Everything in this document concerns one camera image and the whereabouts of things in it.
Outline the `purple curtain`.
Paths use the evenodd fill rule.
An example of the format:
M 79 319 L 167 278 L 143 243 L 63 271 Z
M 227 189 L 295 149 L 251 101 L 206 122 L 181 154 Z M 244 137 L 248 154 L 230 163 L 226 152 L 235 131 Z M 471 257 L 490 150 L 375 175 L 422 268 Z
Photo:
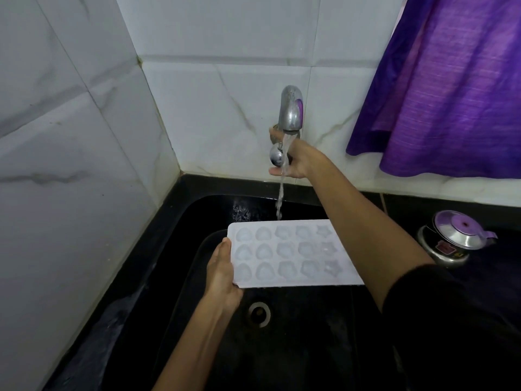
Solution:
M 346 153 L 396 177 L 521 179 L 521 0 L 407 0 Z

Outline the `white ice cube tray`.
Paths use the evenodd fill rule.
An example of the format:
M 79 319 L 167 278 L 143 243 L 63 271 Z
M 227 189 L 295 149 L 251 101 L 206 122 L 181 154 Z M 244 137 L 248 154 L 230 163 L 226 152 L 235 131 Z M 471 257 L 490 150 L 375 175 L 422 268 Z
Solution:
M 329 219 L 231 223 L 227 237 L 239 288 L 364 284 Z

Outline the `person's right hand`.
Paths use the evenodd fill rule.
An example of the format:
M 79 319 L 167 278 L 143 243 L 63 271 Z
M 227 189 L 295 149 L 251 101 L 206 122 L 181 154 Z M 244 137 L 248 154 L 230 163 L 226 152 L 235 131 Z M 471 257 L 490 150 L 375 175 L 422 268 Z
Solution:
M 292 142 L 288 148 L 288 154 L 292 157 L 289 166 L 282 169 L 279 167 L 271 167 L 269 174 L 277 177 L 292 177 L 297 179 L 308 178 L 313 171 L 319 170 L 319 167 L 328 161 L 328 158 L 296 136 L 291 136 Z

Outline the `black sink basin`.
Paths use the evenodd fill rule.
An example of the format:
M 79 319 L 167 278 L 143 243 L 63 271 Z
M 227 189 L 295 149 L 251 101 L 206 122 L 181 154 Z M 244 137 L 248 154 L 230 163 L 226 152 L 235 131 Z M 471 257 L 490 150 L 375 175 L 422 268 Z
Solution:
M 150 222 L 43 391 L 149 391 L 234 222 L 276 219 L 278 185 L 183 175 Z M 521 207 L 363 192 L 413 235 L 440 210 L 497 233 L 452 274 L 521 329 Z M 258 329 L 254 302 L 271 310 Z M 250 289 L 225 331 L 207 390 L 405 391 L 382 317 L 364 286 Z

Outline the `round metal sink drain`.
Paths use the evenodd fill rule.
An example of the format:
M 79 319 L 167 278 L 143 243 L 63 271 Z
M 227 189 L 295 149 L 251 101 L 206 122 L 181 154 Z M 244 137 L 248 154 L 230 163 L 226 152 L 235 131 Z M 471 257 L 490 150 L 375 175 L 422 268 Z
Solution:
M 270 307 L 265 302 L 254 302 L 247 310 L 246 319 L 251 326 L 262 329 L 266 327 L 271 320 Z

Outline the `black sleeve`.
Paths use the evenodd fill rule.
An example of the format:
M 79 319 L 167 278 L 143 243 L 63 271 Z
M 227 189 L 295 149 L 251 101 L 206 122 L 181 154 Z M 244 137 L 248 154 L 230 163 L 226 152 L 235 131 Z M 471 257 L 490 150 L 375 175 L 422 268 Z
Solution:
M 382 314 L 412 391 L 521 391 L 521 331 L 445 269 L 401 276 Z

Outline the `person's left hand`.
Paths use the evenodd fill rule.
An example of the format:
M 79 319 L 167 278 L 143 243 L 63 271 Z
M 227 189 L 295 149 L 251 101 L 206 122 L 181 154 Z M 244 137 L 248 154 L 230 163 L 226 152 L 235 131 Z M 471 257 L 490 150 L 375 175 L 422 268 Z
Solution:
M 203 301 L 226 315 L 233 315 L 243 297 L 243 291 L 233 283 L 232 263 L 220 265 L 220 244 L 215 248 L 206 266 L 206 285 Z

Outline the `person's left forearm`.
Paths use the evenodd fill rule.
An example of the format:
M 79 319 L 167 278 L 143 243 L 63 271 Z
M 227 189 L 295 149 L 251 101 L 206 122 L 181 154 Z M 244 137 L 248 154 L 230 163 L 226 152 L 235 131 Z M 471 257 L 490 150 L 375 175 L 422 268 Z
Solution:
M 198 303 L 152 391 L 203 391 L 219 344 L 243 292 L 206 294 Z

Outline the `chrome wall tap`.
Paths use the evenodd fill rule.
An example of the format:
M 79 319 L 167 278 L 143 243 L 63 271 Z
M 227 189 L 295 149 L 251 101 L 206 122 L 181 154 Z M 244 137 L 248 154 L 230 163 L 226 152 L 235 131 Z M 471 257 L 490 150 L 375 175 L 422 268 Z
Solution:
M 292 138 L 300 138 L 304 121 L 304 104 L 301 90 L 294 86 L 286 86 L 281 93 L 281 104 L 278 123 L 272 128 L 275 131 L 289 135 Z M 283 165 L 283 140 L 270 135 L 272 147 L 269 157 L 275 167 Z

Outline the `stream of water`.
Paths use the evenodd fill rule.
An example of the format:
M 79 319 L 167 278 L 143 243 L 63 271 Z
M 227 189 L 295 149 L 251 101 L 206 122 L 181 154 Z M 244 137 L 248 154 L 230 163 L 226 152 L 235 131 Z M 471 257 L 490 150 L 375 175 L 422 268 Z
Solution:
M 272 159 L 275 161 L 274 165 L 281 170 L 281 181 L 279 185 L 279 194 L 276 204 L 276 216 L 277 220 L 282 220 L 282 202 L 284 197 L 284 179 L 289 171 L 289 166 L 291 163 L 291 156 L 289 155 L 288 151 L 290 149 L 291 144 L 295 140 L 296 135 L 295 134 L 287 134 L 284 133 L 283 139 L 280 143 L 276 144 L 276 146 L 273 148 L 273 156 Z

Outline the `steel kettle with purple lid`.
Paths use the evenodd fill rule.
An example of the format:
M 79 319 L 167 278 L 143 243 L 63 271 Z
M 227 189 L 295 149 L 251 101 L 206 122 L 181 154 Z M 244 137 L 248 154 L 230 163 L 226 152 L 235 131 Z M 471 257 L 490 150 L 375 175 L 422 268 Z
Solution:
M 464 265 L 474 251 L 497 242 L 472 217 L 454 210 L 442 210 L 416 232 L 416 241 L 433 261 L 447 269 Z

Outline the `person's right forearm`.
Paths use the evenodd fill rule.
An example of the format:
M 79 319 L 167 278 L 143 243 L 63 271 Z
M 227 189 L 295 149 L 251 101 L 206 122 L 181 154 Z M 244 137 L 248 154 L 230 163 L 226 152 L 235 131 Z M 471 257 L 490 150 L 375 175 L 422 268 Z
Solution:
M 358 191 L 323 154 L 305 176 L 359 276 L 382 311 L 391 287 L 410 270 L 433 264 L 423 248 Z

